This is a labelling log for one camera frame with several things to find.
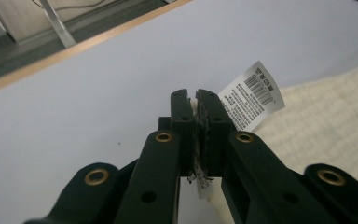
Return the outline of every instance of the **gray floor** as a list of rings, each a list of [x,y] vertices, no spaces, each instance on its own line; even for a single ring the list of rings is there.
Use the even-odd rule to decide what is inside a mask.
[[[65,25],[78,43],[165,5],[163,0],[120,0]],[[0,77],[63,49],[52,30],[21,43],[14,43],[9,35],[0,36]]]

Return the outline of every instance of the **metal rod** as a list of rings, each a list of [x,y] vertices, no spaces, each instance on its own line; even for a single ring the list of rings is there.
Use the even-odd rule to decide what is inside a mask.
[[[57,33],[58,37],[60,38],[61,42],[66,48],[70,48],[76,44],[74,38],[66,29],[65,25],[60,21],[56,11],[54,8],[51,7],[48,0],[40,0],[40,3],[45,10],[45,13],[48,17],[48,21],[50,22],[51,26],[53,27],[54,31]]]

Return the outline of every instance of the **black mechanical arm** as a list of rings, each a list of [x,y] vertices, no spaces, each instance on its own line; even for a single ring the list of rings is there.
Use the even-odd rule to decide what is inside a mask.
[[[171,116],[159,118],[138,160],[86,166],[46,217],[26,224],[176,223],[180,177],[194,174],[196,155],[207,176],[222,177],[236,223],[358,223],[353,177],[326,164],[291,171],[258,136],[235,131],[215,93],[196,97],[193,116],[187,91],[172,93]]]

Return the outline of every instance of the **screw hole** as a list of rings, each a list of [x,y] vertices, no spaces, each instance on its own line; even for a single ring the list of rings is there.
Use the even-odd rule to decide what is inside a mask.
[[[105,169],[98,168],[90,171],[85,177],[84,182],[90,186],[100,185],[107,180],[109,172]]]
[[[144,203],[152,203],[157,199],[157,195],[153,191],[147,191],[141,195],[141,200]]]
[[[253,142],[254,138],[247,133],[239,133],[236,136],[237,140],[243,143],[251,143]]]
[[[319,170],[317,175],[322,179],[322,181],[330,185],[343,186],[346,183],[346,180],[342,177],[342,175],[331,170]]]
[[[283,196],[284,200],[289,203],[298,203],[299,202],[298,197],[294,193],[285,192],[282,196]]]
[[[172,140],[172,135],[170,133],[159,133],[156,135],[156,140],[159,142],[169,142]]]

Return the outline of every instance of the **textured white fabric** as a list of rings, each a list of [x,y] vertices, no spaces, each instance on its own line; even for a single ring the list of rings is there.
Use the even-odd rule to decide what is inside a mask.
[[[326,163],[358,180],[358,68],[281,92],[286,108],[254,133],[300,174],[310,164]],[[218,186],[208,201],[224,223],[234,223]]]

